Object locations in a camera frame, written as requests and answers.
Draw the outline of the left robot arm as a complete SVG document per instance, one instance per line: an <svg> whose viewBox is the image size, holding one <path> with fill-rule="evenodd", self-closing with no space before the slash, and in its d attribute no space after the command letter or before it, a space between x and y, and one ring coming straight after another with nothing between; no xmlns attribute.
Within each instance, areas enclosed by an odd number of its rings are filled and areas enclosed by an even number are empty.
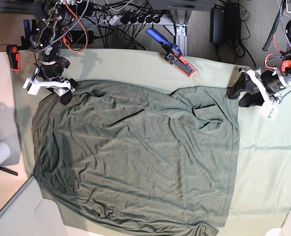
<svg viewBox="0 0 291 236"><path fill-rule="evenodd" d="M275 32L281 27L288 50L282 51L275 41ZM228 99L239 100L240 107L277 106L291 93L291 0L280 2L279 12L264 44L266 51L273 44L278 54L268 54L265 69L241 67L240 76L228 92Z"/></svg>

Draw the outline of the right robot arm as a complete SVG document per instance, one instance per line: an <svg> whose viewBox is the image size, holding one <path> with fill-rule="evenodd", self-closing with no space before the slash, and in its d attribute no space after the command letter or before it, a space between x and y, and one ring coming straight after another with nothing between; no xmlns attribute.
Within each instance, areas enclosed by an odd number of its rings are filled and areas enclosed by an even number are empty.
<svg viewBox="0 0 291 236"><path fill-rule="evenodd" d="M38 58L32 76L23 85L29 95L37 95L41 88L46 88L59 96L61 104L67 105L71 101L78 84L74 79L63 77L70 62L60 51L63 46L71 47L71 30L75 26L83 27L81 19L89 1L85 1L84 9L79 11L82 3L81 0L52 0L48 11L32 28L29 50L38 54Z"/></svg>

